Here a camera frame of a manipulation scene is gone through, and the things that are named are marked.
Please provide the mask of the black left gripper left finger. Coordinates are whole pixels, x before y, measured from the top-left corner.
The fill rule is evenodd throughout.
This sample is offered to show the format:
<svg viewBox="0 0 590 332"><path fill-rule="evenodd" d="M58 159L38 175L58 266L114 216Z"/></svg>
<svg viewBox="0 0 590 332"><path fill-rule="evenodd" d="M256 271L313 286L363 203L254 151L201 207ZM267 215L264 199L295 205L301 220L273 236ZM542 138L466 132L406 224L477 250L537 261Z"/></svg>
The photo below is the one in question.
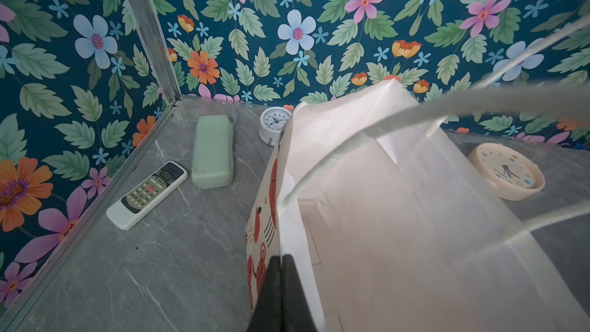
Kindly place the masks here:
<svg viewBox="0 0 590 332"><path fill-rule="evenodd" d="M280 332L282 327L281 258L273 256L246 332Z"/></svg>

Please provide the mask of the red white paper bag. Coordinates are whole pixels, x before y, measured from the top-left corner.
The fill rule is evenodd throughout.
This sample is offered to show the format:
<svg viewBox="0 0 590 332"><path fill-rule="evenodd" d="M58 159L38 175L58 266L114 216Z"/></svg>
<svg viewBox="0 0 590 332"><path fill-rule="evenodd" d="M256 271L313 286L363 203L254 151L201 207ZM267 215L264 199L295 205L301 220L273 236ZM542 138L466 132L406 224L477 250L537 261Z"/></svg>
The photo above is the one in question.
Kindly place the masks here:
<svg viewBox="0 0 590 332"><path fill-rule="evenodd" d="M520 221L441 129L478 112L587 123L589 90L468 89L416 101L395 78L300 103L246 226L254 309L273 256L292 255L317 331L587 331L589 316L533 232L588 201Z"/></svg>

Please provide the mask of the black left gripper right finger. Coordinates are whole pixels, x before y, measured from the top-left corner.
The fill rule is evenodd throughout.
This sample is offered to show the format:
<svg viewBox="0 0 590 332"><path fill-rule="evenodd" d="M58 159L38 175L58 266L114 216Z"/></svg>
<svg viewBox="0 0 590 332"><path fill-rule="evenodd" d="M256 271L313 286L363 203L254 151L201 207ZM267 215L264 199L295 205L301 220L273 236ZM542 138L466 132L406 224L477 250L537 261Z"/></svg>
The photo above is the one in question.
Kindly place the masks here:
<svg viewBox="0 0 590 332"><path fill-rule="evenodd" d="M282 257L282 331L317 331L292 255Z"/></svg>

